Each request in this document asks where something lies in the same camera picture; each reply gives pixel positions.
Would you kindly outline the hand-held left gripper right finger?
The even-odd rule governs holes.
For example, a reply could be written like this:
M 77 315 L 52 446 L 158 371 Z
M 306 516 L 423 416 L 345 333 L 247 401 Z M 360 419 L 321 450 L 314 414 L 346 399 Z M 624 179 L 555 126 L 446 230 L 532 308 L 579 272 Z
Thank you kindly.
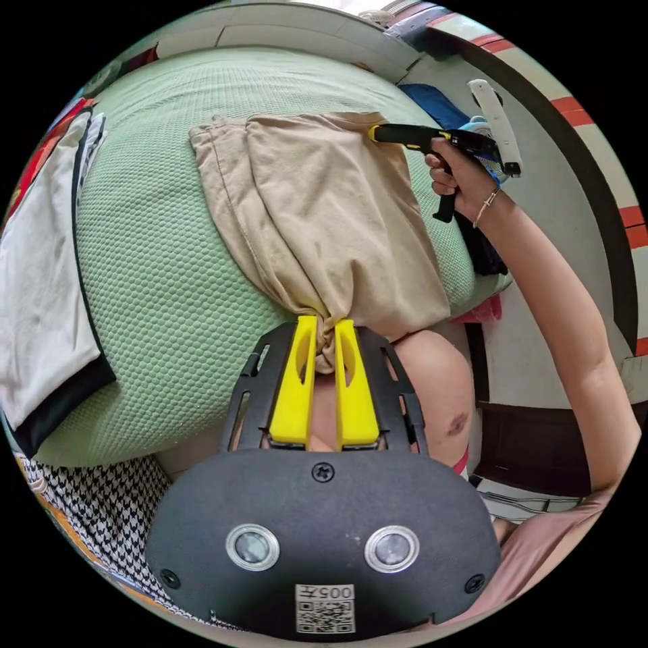
M 337 448 L 374 446 L 379 425 L 353 320 L 338 322 L 334 338 Z

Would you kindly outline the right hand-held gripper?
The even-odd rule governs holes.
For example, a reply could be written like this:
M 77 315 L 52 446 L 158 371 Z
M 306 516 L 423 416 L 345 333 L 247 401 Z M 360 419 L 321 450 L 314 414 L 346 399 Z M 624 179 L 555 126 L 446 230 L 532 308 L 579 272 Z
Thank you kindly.
M 424 157 L 436 155 L 432 142 L 443 139 L 460 151 L 465 157 L 481 165 L 493 178 L 496 189 L 483 202 L 474 223 L 479 223 L 484 212 L 493 204 L 508 178 L 522 175 L 522 161 L 515 140 L 506 142 L 495 139 L 492 133 L 475 130 L 442 129 L 409 124 L 377 124 L 368 131 L 372 142 L 399 144 L 404 148 L 421 153 Z

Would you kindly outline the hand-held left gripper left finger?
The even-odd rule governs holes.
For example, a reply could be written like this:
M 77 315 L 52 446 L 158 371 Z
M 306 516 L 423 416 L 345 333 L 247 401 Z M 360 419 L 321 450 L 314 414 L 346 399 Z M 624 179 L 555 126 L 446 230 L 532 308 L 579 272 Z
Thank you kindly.
M 305 450 L 310 439 L 315 383 L 317 318 L 301 316 L 296 322 L 273 414 L 269 444 L 273 448 Z

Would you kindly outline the person's right hand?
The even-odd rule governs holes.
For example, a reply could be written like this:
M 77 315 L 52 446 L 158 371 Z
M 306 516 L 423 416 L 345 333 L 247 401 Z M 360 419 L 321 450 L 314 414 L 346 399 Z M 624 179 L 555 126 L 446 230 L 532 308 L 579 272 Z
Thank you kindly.
M 431 140 L 432 153 L 425 156 L 434 193 L 453 197 L 455 209 L 474 227 L 490 214 L 505 213 L 512 201 L 478 162 L 443 138 Z

